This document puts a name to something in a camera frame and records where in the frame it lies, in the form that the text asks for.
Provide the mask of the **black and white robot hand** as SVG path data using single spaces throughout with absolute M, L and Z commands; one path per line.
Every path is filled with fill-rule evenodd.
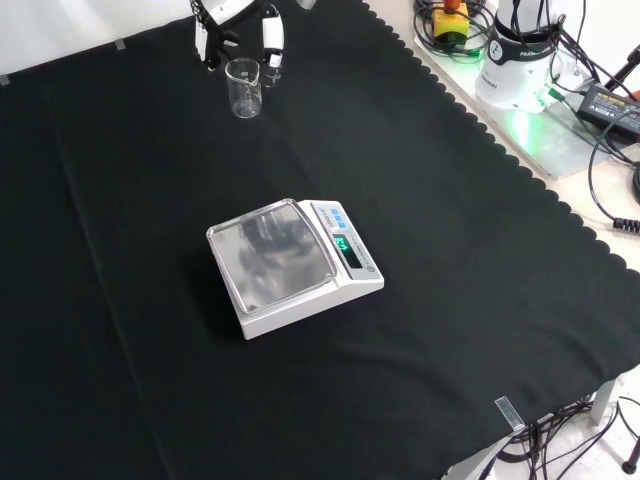
M 191 0 L 190 7 L 195 18 L 195 53 L 209 71 L 216 71 L 233 59 L 229 49 L 240 44 L 234 28 L 254 14 L 261 17 L 263 63 L 271 69 L 281 68 L 285 32 L 275 5 L 258 0 Z

